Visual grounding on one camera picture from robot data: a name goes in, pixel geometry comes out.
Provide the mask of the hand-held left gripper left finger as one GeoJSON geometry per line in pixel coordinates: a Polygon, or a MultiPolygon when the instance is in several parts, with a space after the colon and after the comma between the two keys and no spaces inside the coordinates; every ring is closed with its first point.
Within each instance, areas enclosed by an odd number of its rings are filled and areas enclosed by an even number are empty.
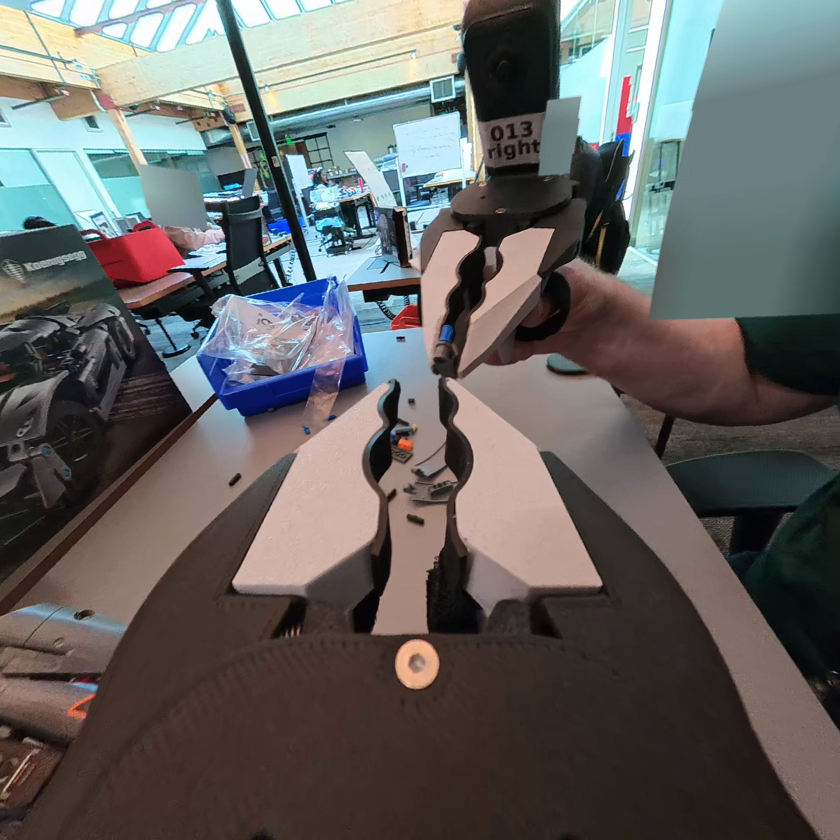
{"type": "Polygon", "coordinates": [[[232,585],[338,608],[370,632],[391,571],[389,503],[399,381],[375,388],[300,446],[232,585]]]}

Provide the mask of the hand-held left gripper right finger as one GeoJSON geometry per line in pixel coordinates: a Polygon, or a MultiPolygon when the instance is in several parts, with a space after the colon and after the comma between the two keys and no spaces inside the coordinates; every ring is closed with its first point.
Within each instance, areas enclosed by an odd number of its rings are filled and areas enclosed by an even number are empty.
{"type": "Polygon", "coordinates": [[[602,577],[538,447],[457,381],[438,381],[455,477],[437,556],[437,624],[480,625],[503,602],[594,595],[602,577]]]}

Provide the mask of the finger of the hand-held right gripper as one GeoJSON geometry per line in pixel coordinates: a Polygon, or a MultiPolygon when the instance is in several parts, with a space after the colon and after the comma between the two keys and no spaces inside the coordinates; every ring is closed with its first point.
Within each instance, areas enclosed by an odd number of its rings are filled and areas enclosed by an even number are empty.
{"type": "Polygon", "coordinates": [[[482,281],[477,303],[467,310],[455,378],[466,377],[494,353],[510,360],[516,328],[539,301],[543,283],[539,269],[553,234],[551,227],[532,227],[500,242],[500,267],[482,281]]]}
{"type": "Polygon", "coordinates": [[[455,327],[457,375],[466,360],[468,321],[482,295],[484,250],[480,237],[466,230],[442,233],[421,278],[423,341],[431,369],[441,325],[455,327]]]}

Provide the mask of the grey lego car model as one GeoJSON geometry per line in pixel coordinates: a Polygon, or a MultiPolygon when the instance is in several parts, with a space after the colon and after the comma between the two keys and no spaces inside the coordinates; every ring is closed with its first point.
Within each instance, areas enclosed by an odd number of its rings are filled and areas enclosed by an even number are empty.
{"type": "Polygon", "coordinates": [[[1,817],[22,817],[78,738],[126,626],[54,603],[1,616],[1,817]]]}

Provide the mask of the scattered loose lego pieces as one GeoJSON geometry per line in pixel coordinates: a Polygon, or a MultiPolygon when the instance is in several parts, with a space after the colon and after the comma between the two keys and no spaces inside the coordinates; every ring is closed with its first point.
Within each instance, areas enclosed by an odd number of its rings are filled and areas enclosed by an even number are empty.
{"type": "MultiPolygon", "coordinates": [[[[406,331],[394,332],[393,337],[395,338],[395,341],[404,343],[406,341],[405,332],[406,331]]],[[[322,403],[324,405],[326,405],[326,402],[329,402],[327,397],[334,402],[335,394],[338,392],[338,385],[344,382],[344,372],[347,371],[348,364],[348,360],[341,360],[341,364],[338,361],[329,362],[314,369],[313,394],[318,399],[323,397],[322,403]]],[[[416,400],[413,397],[410,397],[407,399],[407,402],[410,406],[414,406],[416,400]]],[[[391,431],[391,451],[392,458],[394,460],[397,460],[400,463],[406,463],[410,459],[409,455],[414,452],[413,446],[415,442],[413,440],[413,436],[416,434],[416,431],[416,425],[406,425],[404,421],[400,419],[395,421],[394,429],[391,431]]],[[[236,473],[228,482],[228,486],[235,486],[241,479],[241,473],[236,473]]],[[[395,495],[396,488],[389,492],[387,500],[392,500],[395,495]]],[[[424,518],[418,516],[416,513],[407,513],[406,519],[419,526],[423,526],[425,523],[424,518]]]]}

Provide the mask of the lego set box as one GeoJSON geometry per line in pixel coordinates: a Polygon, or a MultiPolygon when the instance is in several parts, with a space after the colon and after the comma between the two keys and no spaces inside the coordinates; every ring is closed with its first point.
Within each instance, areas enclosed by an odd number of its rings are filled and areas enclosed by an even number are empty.
{"type": "Polygon", "coordinates": [[[190,414],[75,227],[2,232],[2,581],[190,414]]]}

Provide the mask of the person's right hand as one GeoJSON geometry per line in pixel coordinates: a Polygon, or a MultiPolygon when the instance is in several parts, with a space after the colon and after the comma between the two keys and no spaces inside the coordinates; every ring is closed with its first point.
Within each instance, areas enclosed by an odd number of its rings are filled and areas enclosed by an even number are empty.
{"type": "Polygon", "coordinates": [[[557,353],[641,402],[660,401],[658,380],[671,337],[666,323],[650,321],[648,300],[581,259],[562,266],[560,279],[570,292],[560,331],[538,341],[509,339],[486,363],[501,366],[557,353]]]}

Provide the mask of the dark upright box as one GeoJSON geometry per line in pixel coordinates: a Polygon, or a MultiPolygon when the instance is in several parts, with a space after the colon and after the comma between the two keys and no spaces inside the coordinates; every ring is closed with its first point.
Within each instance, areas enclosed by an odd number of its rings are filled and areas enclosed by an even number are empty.
{"type": "Polygon", "coordinates": [[[407,210],[402,206],[374,208],[377,255],[402,268],[412,267],[413,245],[407,210]]]}

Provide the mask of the black backpack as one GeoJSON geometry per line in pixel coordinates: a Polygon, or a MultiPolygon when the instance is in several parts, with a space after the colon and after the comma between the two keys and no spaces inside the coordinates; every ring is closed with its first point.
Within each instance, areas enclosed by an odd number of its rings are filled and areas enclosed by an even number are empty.
{"type": "Polygon", "coordinates": [[[609,275],[617,275],[629,246],[629,225],[623,205],[633,156],[624,142],[594,147],[578,137],[570,178],[585,201],[581,257],[609,275]]]}

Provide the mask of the pale tilted board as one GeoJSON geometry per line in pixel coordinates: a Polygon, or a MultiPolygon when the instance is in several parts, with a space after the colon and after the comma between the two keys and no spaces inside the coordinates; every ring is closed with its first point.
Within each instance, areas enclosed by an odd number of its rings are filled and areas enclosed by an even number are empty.
{"type": "Polygon", "coordinates": [[[363,180],[375,207],[396,208],[401,206],[395,199],[393,189],[385,176],[366,152],[347,150],[344,154],[363,180]]]}

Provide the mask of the black office chair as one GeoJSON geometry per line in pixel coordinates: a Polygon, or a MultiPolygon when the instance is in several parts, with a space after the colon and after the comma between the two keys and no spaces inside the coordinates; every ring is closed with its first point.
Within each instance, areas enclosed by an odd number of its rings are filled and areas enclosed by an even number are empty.
{"type": "Polygon", "coordinates": [[[264,247],[264,216],[257,196],[224,205],[225,271],[239,296],[278,288],[264,247]]]}

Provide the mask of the dark padded office chair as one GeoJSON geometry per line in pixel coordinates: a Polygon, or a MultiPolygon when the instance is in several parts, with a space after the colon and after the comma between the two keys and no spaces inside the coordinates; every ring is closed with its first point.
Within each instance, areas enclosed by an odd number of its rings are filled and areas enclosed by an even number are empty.
{"type": "Polygon", "coordinates": [[[764,550],[786,515],[838,477],[790,449],[690,458],[667,471],[699,519],[732,520],[729,554],[764,550]]]}

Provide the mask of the black floor lamp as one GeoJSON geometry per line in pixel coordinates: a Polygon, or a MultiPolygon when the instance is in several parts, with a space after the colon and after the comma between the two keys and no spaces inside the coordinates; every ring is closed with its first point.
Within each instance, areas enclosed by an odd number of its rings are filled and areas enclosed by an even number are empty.
{"type": "Polygon", "coordinates": [[[297,252],[304,279],[305,281],[315,281],[317,274],[312,264],[308,244],[299,224],[298,211],[280,162],[277,144],[259,94],[256,76],[238,26],[233,3],[231,1],[216,1],[216,6],[223,23],[225,36],[234,60],[238,78],[244,89],[245,99],[255,123],[261,148],[266,155],[270,180],[278,195],[282,213],[290,227],[292,244],[297,252]]]}

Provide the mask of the wooden background desk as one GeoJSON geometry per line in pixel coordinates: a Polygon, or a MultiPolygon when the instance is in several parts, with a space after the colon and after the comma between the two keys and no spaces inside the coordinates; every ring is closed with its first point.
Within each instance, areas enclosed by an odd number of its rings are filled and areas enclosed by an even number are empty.
{"type": "Polygon", "coordinates": [[[187,259],[183,266],[176,267],[166,276],[143,285],[119,289],[118,294],[129,310],[138,311],[184,288],[197,286],[204,293],[210,293],[213,289],[209,278],[219,272],[225,274],[226,269],[227,262],[222,258],[220,248],[204,251],[187,259]]]}

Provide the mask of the red tote bag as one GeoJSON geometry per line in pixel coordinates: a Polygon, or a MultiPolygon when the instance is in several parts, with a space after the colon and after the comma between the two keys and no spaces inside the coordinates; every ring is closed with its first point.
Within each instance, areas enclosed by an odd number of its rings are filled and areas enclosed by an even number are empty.
{"type": "Polygon", "coordinates": [[[151,283],[183,264],[180,252],[151,220],[118,237],[108,238],[93,229],[83,230],[81,235],[117,289],[151,283]]]}

